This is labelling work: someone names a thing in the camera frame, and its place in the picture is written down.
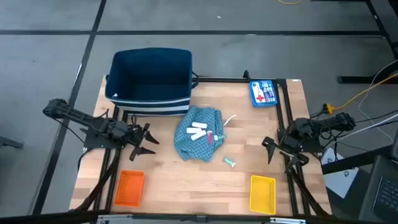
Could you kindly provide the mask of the blue first aid kit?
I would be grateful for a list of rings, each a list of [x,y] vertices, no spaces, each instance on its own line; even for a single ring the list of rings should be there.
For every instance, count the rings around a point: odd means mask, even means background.
[[[278,103],[276,89],[272,80],[251,81],[249,94],[254,108],[267,108]]]

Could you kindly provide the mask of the orange plastic basket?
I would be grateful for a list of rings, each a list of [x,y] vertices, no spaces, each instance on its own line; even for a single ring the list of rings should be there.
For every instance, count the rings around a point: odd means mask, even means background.
[[[144,188],[145,174],[141,170],[122,170],[114,197],[114,204],[139,207]]]

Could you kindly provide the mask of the black desk beam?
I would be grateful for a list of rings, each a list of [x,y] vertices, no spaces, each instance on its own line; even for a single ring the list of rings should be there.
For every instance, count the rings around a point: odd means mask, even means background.
[[[330,162],[322,165],[322,172],[323,174],[331,174],[372,164],[377,156],[386,156],[387,158],[392,159],[392,149],[392,145],[384,146],[373,151],[364,152],[362,154],[340,159],[335,162]]]

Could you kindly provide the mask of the yellow plastic basket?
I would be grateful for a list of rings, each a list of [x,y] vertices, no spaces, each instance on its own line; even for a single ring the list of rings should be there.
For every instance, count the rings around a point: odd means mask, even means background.
[[[276,214],[276,180],[252,175],[250,182],[249,209],[268,215]]]

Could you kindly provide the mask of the black desk leg frame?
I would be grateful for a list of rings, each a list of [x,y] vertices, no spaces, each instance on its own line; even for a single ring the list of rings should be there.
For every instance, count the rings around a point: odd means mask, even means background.
[[[393,76],[394,72],[398,72],[398,40],[393,41],[387,32],[380,15],[377,13],[376,8],[373,6],[371,0],[347,0],[347,1],[359,1],[365,2],[373,19],[377,25],[380,36],[387,42],[394,59],[396,62],[392,62],[385,68],[382,68],[380,72],[370,77],[360,77],[360,76],[338,76],[337,82],[340,84],[370,84],[372,82],[377,82],[379,84],[398,84],[398,75]]]

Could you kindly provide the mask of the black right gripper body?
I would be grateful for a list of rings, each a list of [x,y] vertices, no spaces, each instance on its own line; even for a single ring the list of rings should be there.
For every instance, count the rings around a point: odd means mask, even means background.
[[[281,151],[281,153],[295,157],[300,153],[300,141],[291,136],[278,136],[278,145],[277,148]]]

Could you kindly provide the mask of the black furniture foot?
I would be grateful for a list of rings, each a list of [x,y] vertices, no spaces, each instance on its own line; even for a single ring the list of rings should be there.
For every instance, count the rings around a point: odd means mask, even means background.
[[[16,149],[20,149],[23,147],[23,143],[13,141],[11,139],[0,136],[0,148],[2,148],[3,146],[9,146]]]

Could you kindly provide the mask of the black metal rig frame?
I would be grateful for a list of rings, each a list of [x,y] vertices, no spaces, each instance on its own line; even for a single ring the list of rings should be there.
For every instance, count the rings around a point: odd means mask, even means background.
[[[249,99],[249,78],[201,77],[192,91],[191,103],[221,110],[223,119],[236,114],[225,127],[226,140],[210,162],[184,161],[174,148],[178,116],[140,116],[140,124],[149,123],[159,144],[144,142],[155,154],[129,160],[132,147],[120,151],[94,149],[81,162],[70,208],[77,208],[94,189],[110,164],[115,168],[91,209],[98,221],[170,219],[208,224],[211,221],[286,222],[316,224],[322,218],[309,207],[299,188],[284,172],[287,159],[275,154],[268,164],[262,141],[276,138],[279,129],[295,118],[308,116],[300,80],[276,79],[278,104],[255,109]],[[223,158],[236,165],[231,168]],[[122,170],[141,170],[145,174],[139,207],[114,204]],[[252,175],[276,180],[276,214],[249,209]]]

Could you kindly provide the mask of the navy white striped fabric bin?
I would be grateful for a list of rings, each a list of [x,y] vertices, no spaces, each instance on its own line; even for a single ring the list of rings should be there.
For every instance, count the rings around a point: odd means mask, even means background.
[[[179,116],[188,112],[193,78],[191,51],[143,48],[116,52],[106,76],[105,97],[138,116]]]

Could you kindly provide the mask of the teal patterned cloth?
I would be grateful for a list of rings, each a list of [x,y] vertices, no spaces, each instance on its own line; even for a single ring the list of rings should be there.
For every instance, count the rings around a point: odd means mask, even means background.
[[[207,124],[207,128],[202,130],[206,132],[213,131],[213,136],[224,136],[224,139],[219,141],[213,140],[213,144],[208,144],[206,134],[206,136],[192,141],[190,136],[193,134],[186,133],[186,129],[194,128],[192,126],[193,122]],[[225,135],[221,110],[192,106],[177,125],[174,135],[174,147],[180,157],[185,161],[199,159],[209,162],[215,151],[224,144],[224,140]]]

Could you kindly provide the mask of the white cardboard box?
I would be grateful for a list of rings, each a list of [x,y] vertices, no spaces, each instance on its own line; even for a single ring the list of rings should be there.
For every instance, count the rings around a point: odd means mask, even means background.
[[[342,160],[343,156],[340,154],[335,154],[332,148],[328,148],[321,158],[321,164],[325,165],[328,163],[335,162],[335,159]],[[330,174],[324,174],[323,178],[325,185],[328,189],[333,191],[341,198],[345,198],[348,190],[350,189],[354,179],[358,173],[359,169],[355,167],[354,169],[343,170],[339,172],[334,172]]]

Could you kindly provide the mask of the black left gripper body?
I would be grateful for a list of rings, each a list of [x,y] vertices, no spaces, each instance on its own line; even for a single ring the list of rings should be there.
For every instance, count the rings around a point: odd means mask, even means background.
[[[144,139],[144,134],[145,132],[149,130],[149,124],[146,123],[143,126],[140,126],[138,124],[132,125],[127,129],[127,134],[124,137],[124,144],[123,147],[126,147],[127,145],[133,145],[134,147],[136,146],[141,146]]]

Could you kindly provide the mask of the black laptop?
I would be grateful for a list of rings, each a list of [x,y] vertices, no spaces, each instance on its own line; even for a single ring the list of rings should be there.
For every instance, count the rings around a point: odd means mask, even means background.
[[[398,224],[398,164],[384,156],[373,163],[359,219]]]

